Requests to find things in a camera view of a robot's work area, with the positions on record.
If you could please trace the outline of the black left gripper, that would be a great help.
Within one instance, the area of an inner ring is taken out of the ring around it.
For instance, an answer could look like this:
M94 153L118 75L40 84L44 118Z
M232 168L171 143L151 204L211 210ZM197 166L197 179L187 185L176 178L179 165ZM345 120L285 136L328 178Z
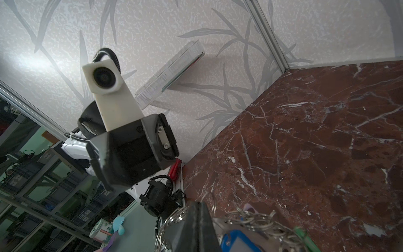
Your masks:
M176 139L165 114L152 114L102 133L86 146L104 188L121 192L175 163Z

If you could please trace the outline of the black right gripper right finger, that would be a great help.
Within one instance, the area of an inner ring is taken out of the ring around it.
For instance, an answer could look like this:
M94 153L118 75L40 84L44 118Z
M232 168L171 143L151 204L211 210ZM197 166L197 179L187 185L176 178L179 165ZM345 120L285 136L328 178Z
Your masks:
M213 221L207 205L200 203L200 251L221 252Z

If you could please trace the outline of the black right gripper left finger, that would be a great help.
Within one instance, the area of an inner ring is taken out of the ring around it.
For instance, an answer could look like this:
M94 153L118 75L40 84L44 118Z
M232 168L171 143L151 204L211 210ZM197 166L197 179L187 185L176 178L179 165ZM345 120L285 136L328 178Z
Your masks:
M201 202L194 202L168 219L163 241L171 252L199 251L200 207Z

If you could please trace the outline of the steel key ring disc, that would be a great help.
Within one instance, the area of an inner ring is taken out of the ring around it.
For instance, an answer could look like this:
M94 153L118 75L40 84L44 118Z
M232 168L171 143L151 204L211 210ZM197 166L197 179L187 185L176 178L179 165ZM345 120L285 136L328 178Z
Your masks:
M277 222L274 219L276 211L270 214L258 213L247 204L242 209L238 207L234 211L227 212L223 217L216 217L216 202L213 201L212 206L207 208L222 252L318 252L320 250L305 230L299 227L289 228ZM163 241L164 228L168 219L158 229L154 247L156 252L171 252Z

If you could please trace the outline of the clear plastic wall tray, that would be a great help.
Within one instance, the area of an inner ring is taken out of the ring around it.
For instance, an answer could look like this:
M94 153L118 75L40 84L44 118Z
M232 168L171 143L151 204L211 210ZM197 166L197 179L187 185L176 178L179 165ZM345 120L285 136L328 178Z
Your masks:
M156 74L135 93L135 100L144 110L165 90L173 85L189 68L205 54L199 41L187 43Z

